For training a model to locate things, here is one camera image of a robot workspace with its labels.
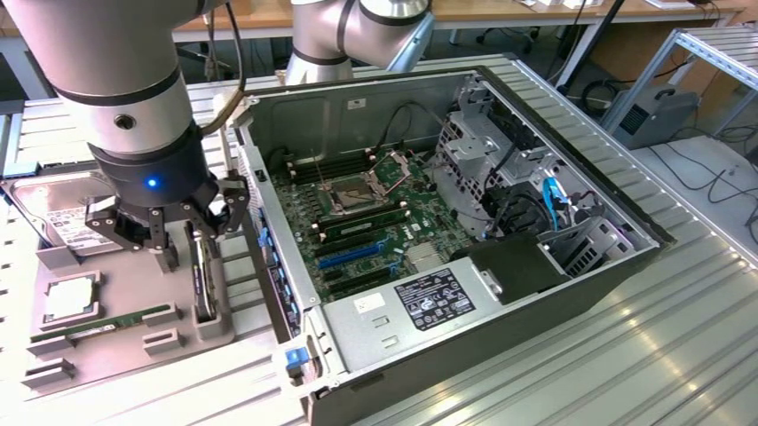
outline pcie slot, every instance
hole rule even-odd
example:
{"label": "pcie slot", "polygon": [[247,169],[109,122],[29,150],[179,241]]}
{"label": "pcie slot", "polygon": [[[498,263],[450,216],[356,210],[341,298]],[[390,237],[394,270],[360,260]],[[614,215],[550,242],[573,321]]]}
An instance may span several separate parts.
{"label": "pcie slot", "polygon": [[404,209],[406,206],[408,203],[405,201],[398,201],[393,204],[386,204],[385,206],[374,207],[373,209],[352,213],[350,215],[336,217],[333,219],[319,220],[317,222],[317,226],[319,226],[319,229],[326,229],[330,226],[344,224],[345,222],[353,222],[354,220],[358,220],[364,217],[370,217],[377,213],[385,213],[386,211],[398,211],[400,209]]}
{"label": "pcie slot", "polygon": [[341,282],[336,282],[334,284],[330,284],[330,291],[333,293],[340,293],[346,290],[352,290],[354,288],[373,284],[377,281],[392,277],[394,270],[396,269],[393,266],[388,266],[386,268],[382,268],[374,272],[369,272],[356,278],[352,278]]}
{"label": "pcie slot", "polygon": [[321,246],[315,249],[314,255],[317,255],[317,257],[328,256],[338,251],[369,244],[372,241],[374,241],[374,237],[372,235],[356,235],[346,240]]}
{"label": "pcie slot", "polygon": [[388,240],[378,241],[369,247],[360,248],[357,250],[349,251],[338,256],[329,257],[319,261],[319,269],[326,269],[329,267],[337,266],[340,264],[346,264],[353,260],[364,259],[365,257],[374,256],[385,250],[385,244]]}

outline black pcie slot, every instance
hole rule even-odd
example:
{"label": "black pcie slot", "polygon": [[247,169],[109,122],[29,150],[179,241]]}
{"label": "black pcie slot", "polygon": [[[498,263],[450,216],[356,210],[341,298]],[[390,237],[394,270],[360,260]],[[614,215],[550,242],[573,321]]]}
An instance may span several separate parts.
{"label": "black pcie slot", "polygon": [[[366,157],[366,153],[354,153],[354,154],[344,154],[338,157],[330,157],[328,159],[319,160],[319,167],[324,169],[325,167],[330,167],[333,165],[341,164],[352,164],[357,161],[369,162],[369,158]],[[311,168],[317,168],[317,162],[306,162],[303,164],[294,164],[294,169],[297,171],[307,170]]]}
{"label": "black pcie slot", "polygon": [[398,201],[393,204],[386,204],[385,206],[374,207],[373,209],[368,209],[350,215],[345,215],[341,217],[336,217],[334,219],[319,220],[319,229],[326,229],[330,226],[341,225],[345,222],[353,222],[354,220],[364,219],[365,217],[370,217],[377,213],[385,213],[386,211],[400,210],[402,201]]}
{"label": "black pcie slot", "polygon": [[[374,231],[385,229],[389,226],[402,224],[405,222],[408,222],[408,217],[400,217],[396,220],[388,221],[384,224],[374,225],[370,228],[366,228],[362,231],[358,231],[358,233],[373,233]],[[341,241],[341,240],[345,240],[346,238],[350,238],[350,237],[352,237],[352,235],[345,235],[345,236],[340,235],[340,236],[332,237],[326,242]]]}
{"label": "black pcie slot", "polygon": [[346,290],[358,288],[380,280],[384,280],[392,275],[393,275],[393,270],[390,269],[390,267],[382,268],[378,271],[369,272],[356,278],[352,278],[350,280],[345,280],[341,282],[336,282],[334,284],[330,284],[330,291],[333,293],[344,292]]}
{"label": "black pcie slot", "polygon": [[301,172],[295,170],[297,175],[293,179],[295,185],[305,185],[313,184],[314,182],[319,182],[322,178],[325,179],[334,179],[340,178],[341,176],[354,175],[364,171],[368,171],[372,167],[372,164],[345,164],[341,167],[333,167],[329,169],[322,169],[322,173],[317,169],[307,170]]}
{"label": "black pcie slot", "polygon": [[349,238],[348,240],[336,242],[333,244],[328,244],[326,246],[317,248],[314,254],[317,255],[317,257],[328,256],[332,253],[337,253],[338,251],[352,249],[353,247],[361,246],[362,244],[369,244],[373,241],[374,241],[373,235],[357,235]]}
{"label": "black pcie slot", "polygon": [[366,167],[369,166],[369,160],[364,158],[353,158],[349,161],[333,162],[332,164],[322,164],[322,162],[310,162],[307,164],[301,164],[293,167],[293,169],[298,172],[298,174],[307,175],[310,173],[318,173],[319,170],[329,171],[329,170],[340,170],[349,167]]}

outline desk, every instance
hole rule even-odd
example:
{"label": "desk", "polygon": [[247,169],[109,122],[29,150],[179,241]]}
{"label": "desk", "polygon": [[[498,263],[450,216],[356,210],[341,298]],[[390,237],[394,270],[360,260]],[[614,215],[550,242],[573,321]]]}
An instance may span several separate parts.
{"label": "desk", "polygon": [[[744,9],[735,0],[719,0],[721,19],[716,26],[729,23],[737,12]],[[610,8],[612,0],[598,7],[586,8],[582,12],[580,24],[588,25],[585,35],[580,40],[573,57],[564,70],[558,83],[564,83],[574,70],[576,64],[582,57],[590,39],[596,34],[600,23]],[[283,37],[293,35],[293,10],[290,0],[233,0],[237,11],[237,20],[241,27],[241,35],[245,39]],[[565,6],[533,8],[512,0],[436,0],[434,13],[437,17],[436,29],[466,29],[466,28],[509,28],[509,27],[546,27],[570,25],[574,22],[577,9]],[[654,22],[697,20],[703,11],[693,8],[686,11],[665,11],[648,4],[645,0],[626,0],[625,6],[616,16],[614,23]],[[0,52],[17,78],[25,87],[31,99],[45,99],[55,96],[45,77],[37,70],[30,60],[27,45],[21,38],[17,25],[5,14],[0,15]],[[229,25],[229,17],[223,12],[217,16],[217,40],[231,40],[233,32]],[[198,42],[207,40],[206,25],[201,19],[193,20],[174,31],[174,40],[181,42]]]}

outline warning label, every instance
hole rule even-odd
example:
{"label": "warning label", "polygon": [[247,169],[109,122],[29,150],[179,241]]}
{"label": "warning label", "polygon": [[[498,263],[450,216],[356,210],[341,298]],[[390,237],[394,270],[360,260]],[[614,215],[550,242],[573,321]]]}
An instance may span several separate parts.
{"label": "warning label", "polygon": [[450,269],[396,286],[396,291],[422,331],[477,309]]}

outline cable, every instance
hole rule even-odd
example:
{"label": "cable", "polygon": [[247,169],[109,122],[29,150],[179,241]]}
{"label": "cable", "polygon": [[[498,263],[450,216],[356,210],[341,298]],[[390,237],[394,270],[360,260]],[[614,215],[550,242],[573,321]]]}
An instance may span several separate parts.
{"label": "cable", "polygon": [[457,211],[460,215],[464,215],[464,216],[466,216],[466,217],[470,217],[470,218],[474,219],[474,220],[481,220],[482,222],[489,222],[489,221],[492,220],[489,217],[488,217],[488,218],[485,218],[485,217],[476,217],[474,215],[470,215],[468,212],[461,211],[461,210],[458,210],[458,209],[454,209],[454,211]]}
{"label": "cable", "polygon": [[[653,154],[658,157],[658,159],[661,160],[661,162],[664,163],[664,165],[666,166],[666,168],[669,169],[669,171],[672,172],[672,174],[674,175],[674,177],[677,178],[677,180],[682,183],[682,185],[693,190],[693,191],[698,191],[700,189],[704,189],[705,187],[711,186],[709,188],[709,202],[713,204],[719,204],[721,202],[725,202],[728,200],[731,200],[732,198],[737,197],[739,195],[749,195],[751,197],[753,197],[757,201],[758,201],[758,196],[756,196],[752,192],[753,191],[758,191],[758,187],[756,188],[751,188],[751,189],[745,189],[743,190],[736,184],[733,184],[729,180],[727,180],[723,175],[727,172],[727,170],[723,170],[721,173],[717,173],[716,171],[713,171],[713,169],[707,166],[703,162],[700,162],[698,160],[696,160],[694,158],[689,157],[688,155],[685,155],[682,152],[680,152],[680,150],[672,146],[670,144],[665,144],[672,151],[680,155],[682,158],[685,158],[688,161],[693,162],[694,164],[698,164],[705,170],[708,170],[711,172],[711,174],[715,176],[715,179],[712,181],[709,181],[709,183],[707,183],[703,186],[692,186],[688,185],[682,179],[682,177],[680,176],[680,174],[677,173],[677,171],[674,171],[674,169],[670,167],[670,165],[664,161],[664,158],[661,157],[661,155],[658,154],[658,152],[653,149],[653,147],[650,146],[648,149],[650,149],[650,151],[653,152]],[[728,184],[733,189],[737,190],[737,193],[733,193],[723,198],[720,198],[719,200],[713,199],[713,189],[716,187],[716,184],[719,184],[719,182],[723,181],[725,184]],[[753,242],[756,244],[758,244],[758,238],[756,238],[755,232],[753,232],[753,223],[756,221],[758,221],[758,216],[756,215],[756,213],[758,212],[758,206],[756,207],[756,209],[753,210],[748,221],[745,222],[745,226],[748,226],[748,230],[751,232],[751,236],[753,239]]]}
{"label": "cable", "polygon": [[[673,67],[669,71],[664,71],[660,74],[656,74],[653,76],[653,78],[660,78],[665,75],[673,74],[674,72],[677,72],[680,70],[680,68],[685,67],[688,64],[690,63],[690,61],[688,59],[685,59],[685,62],[682,62],[681,64],[678,64],[676,67]],[[582,96],[580,97],[580,107],[590,114],[594,116],[600,116],[606,112],[605,108],[596,108],[594,106],[590,106],[589,100],[590,98],[590,94],[593,93],[594,90],[604,88],[608,89],[610,94],[612,94],[612,99],[617,97],[618,92],[621,92],[621,89],[617,87],[617,84],[629,84],[629,83],[634,83],[637,81],[636,80],[613,80],[613,79],[605,79],[605,80],[594,80],[593,82],[590,82],[586,86],[585,89],[582,90]]]}
{"label": "cable", "polygon": [[716,19],[717,19],[717,20],[721,20],[721,9],[720,9],[720,6],[713,2],[713,0],[709,0],[709,4],[713,6],[713,9],[715,9],[716,12],[717,12]]}
{"label": "cable", "polygon": [[401,113],[401,110],[404,108],[409,108],[410,106],[421,108],[422,111],[425,111],[436,119],[436,121],[440,123],[440,125],[444,128],[446,127],[446,124],[442,121],[442,119],[437,116],[437,114],[426,106],[424,106],[422,104],[420,104],[414,100],[409,100],[404,104],[401,104],[398,106],[398,108],[396,108],[396,111],[393,112],[393,115],[390,116],[390,121],[388,121],[388,124],[385,126],[385,130],[382,131],[382,136],[380,137],[380,142],[377,142],[377,146],[374,147],[376,152],[380,152],[380,149],[382,149],[382,146],[385,146],[385,143],[388,141],[388,136],[389,136],[389,133],[390,133],[390,129],[393,128],[393,122],[396,121],[396,118],[397,118],[398,114]]}
{"label": "cable", "polygon": [[[577,12],[577,16],[574,17],[574,23],[572,24],[572,28],[577,27],[577,22],[580,22],[580,17],[582,16],[582,11],[585,10],[585,4],[586,4],[586,0],[582,0],[582,5],[580,6],[580,12]],[[550,73],[553,72],[553,66],[556,65],[556,61],[558,60],[558,57],[561,56],[561,50],[564,48],[564,45],[566,43],[568,38],[569,38],[569,35],[566,35],[566,38],[558,43],[558,49],[556,49],[556,55],[553,56],[553,60],[550,62],[550,66],[548,67],[548,72],[545,73],[545,75],[550,75]],[[572,53],[574,53],[574,49],[577,48],[578,43],[580,43],[580,30],[577,29]],[[562,73],[562,71],[566,68],[566,63],[569,63],[569,59],[572,58],[572,53],[569,53],[569,57],[566,58],[562,69],[557,73],[558,75]],[[554,79],[554,76],[552,78],[548,78],[546,81],[550,82],[553,79]]]}
{"label": "cable", "polygon": [[211,50],[211,62],[214,62],[214,69],[217,71],[217,80],[221,80],[222,73],[218,66],[218,56],[217,56],[217,10],[211,11],[211,16],[206,22],[206,28],[209,30],[209,47]]}
{"label": "cable", "polygon": [[[577,16],[574,18],[574,24],[572,24],[572,28],[574,28],[574,26],[577,25],[577,22],[580,21],[580,17],[582,16],[582,11],[585,10],[585,4],[586,4],[586,0],[582,0],[582,5],[580,6],[580,12],[577,13]],[[569,56],[566,57],[566,61],[561,65],[561,68],[558,68],[558,71],[556,72],[556,74],[545,80],[546,82],[550,82],[558,75],[561,75],[561,73],[564,72],[564,70],[569,66],[569,60],[572,60],[572,57],[574,55],[574,51],[577,50],[577,46],[580,45],[580,39],[582,38],[580,36],[580,33],[581,33],[581,31],[577,29],[577,34],[574,36],[574,45],[572,46],[572,50],[569,51]],[[556,52],[556,57],[553,58],[553,62],[550,64],[550,68],[548,69],[546,75],[550,75],[550,72],[553,71],[553,64],[556,62],[556,58],[558,58],[560,53],[561,53],[560,51]]]}
{"label": "cable", "polygon": [[201,129],[201,134],[203,136],[209,136],[211,133],[217,132],[225,123],[229,120],[229,117],[235,112],[235,108],[238,108],[239,102],[246,97],[246,62],[245,62],[245,54],[242,51],[242,36],[239,35],[239,27],[238,27],[238,19],[235,18],[235,11],[233,11],[231,3],[226,4],[227,13],[229,13],[229,21],[233,26],[233,34],[235,36],[235,48],[237,48],[237,63],[239,64],[239,84],[237,85],[237,91],[233,95],[233,98],[229,100],[225,108],[218,113],[217,118],[211,123],[209,123]]}

